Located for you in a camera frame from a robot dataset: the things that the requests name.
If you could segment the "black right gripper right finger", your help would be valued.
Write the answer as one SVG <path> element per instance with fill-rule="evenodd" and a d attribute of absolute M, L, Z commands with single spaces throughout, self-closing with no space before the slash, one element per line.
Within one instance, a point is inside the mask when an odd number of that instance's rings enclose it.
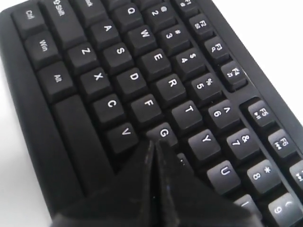
<path fill-rule="evenodd" d="M 182 166 L 164 141 L 155 143 L 162 227 L 261 227 L 257 214 L 218 195 Z"/>

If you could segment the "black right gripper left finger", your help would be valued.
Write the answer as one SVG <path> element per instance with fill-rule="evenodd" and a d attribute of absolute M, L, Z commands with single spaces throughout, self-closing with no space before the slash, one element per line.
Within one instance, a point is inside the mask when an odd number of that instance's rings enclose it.
<path fill-rule="evenodd" d="M 104 189 L 55 215 L 53 227 L 150 227 L 155 144 L 143 140 Z"/>

